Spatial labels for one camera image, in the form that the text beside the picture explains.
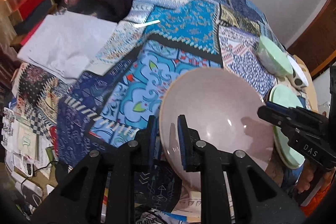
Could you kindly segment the right hand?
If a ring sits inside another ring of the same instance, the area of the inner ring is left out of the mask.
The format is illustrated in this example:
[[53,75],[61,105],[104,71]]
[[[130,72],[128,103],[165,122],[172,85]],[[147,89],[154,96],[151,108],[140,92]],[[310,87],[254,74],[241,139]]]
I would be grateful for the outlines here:
[[[314,169],[315,167],[311,165],[308,160],[306,160],[296,185],[296,189],[299,193],[302,193],[310,188],[310,183],[314,178]],[[323,175],[323,184],[321,186],[322,191],[324,191],[330,185],[331,181],[333,180],[334,173],[335,168]]]

